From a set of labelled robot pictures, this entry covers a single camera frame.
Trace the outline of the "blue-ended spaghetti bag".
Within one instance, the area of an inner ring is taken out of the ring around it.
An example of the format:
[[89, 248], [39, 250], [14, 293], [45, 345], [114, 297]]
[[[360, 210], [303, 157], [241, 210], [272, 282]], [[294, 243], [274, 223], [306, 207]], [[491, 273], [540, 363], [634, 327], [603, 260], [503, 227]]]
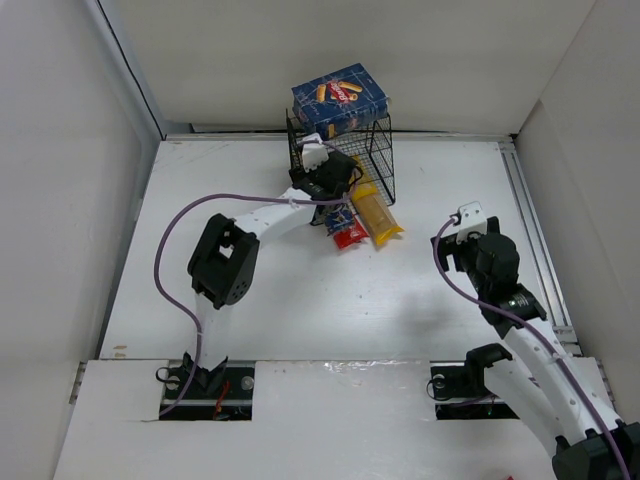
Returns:
[[355, 219], [350, 207], [347, 204], [336, 205], [324, 220], [324, 225], [329, 235], [333, 236], [351, 228], [355, 224]]

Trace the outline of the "yellow spaghetti bag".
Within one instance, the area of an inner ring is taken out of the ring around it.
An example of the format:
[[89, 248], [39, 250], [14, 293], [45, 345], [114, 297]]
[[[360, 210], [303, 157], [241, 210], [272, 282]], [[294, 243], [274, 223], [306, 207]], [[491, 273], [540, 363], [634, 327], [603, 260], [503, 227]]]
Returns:
[[370, 238], [377, 247], [384, 246], [391, 238], [404, 232], [387, 206], [372, 177], [366, 172], [358, 155], [353, 159], [361, 173], [351, 196], [356, 212], [360, 215]]

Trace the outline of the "red spaghetti bag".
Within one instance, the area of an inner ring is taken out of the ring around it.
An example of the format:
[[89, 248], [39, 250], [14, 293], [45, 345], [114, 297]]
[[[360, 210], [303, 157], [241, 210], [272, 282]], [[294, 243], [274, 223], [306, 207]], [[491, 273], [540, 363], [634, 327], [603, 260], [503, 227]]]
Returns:
[[366, 229], [355, 221], [352, 225], [335, 233], [332, 238], [339, 250], [345, 250], [369, 237]]

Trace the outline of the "blue Barilla pasta box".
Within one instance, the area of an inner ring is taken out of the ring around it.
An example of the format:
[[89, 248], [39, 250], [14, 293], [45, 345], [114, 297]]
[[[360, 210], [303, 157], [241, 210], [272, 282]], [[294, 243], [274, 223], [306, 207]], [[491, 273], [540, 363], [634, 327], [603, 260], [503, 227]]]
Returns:
[[293, 113], [309, 134], [330, 140], [385, 118], [389, 97], [361, 63], [291, 88]]

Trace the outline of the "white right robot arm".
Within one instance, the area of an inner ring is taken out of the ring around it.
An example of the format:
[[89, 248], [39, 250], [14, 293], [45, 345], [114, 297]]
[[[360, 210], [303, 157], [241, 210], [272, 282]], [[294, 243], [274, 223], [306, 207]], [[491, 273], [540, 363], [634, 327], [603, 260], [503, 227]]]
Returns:
[[534, 434], [558, 479], [636, 479], [639, 425], [625, 422], [576, 368], [536, 297], [519, 281], [515, 243], [476, 203], [464, 205], [432, 238], [444, 280], [455, 268], [500, 340], [468, 352], [465, 368], [477, 389], [497, 396]]

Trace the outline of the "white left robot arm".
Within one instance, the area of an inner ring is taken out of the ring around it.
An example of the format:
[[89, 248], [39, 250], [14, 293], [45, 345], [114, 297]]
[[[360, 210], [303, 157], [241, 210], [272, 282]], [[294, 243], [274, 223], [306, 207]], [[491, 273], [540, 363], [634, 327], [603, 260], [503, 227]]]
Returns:
[[201, 369], [214, 370], [228, 358], [230, 307], [248, 293], [260, 249], [310, 224], [318, 211], [329, 213], [346, 204], [362, 170], [340, 152], [324, 155], [319, 166], [296, 169], [293, 185], [280, 196], [256, 197], [258, 206], [247, 213], [217, 213], [207, 221], [187, 264], [200, 323], [200, 352], [194, 359]]

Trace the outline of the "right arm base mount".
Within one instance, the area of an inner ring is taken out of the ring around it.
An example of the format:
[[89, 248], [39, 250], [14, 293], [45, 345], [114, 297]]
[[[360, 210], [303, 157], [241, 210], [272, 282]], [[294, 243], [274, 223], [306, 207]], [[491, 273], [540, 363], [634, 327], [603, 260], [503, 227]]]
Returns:
[[430, 363], [426, 393], [435, 402], [440, 421], [517, 419], [516, 413], [485, 385], [485, 372], [513, 356], [502, 345], [475, 348], [463, 361]]

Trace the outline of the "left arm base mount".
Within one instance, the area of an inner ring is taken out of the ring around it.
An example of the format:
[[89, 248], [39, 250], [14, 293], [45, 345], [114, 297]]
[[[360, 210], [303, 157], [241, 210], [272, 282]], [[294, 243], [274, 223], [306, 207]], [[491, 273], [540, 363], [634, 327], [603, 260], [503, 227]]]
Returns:
[[181, 362], [155, 372], [163, 385], [160, 421], [250, 421], [255, 387], [254, 362], [225, 359], [212, 370], [197, 366], [195, 376], [175, 405], [189, 377], [193, 359], [185, 353]]

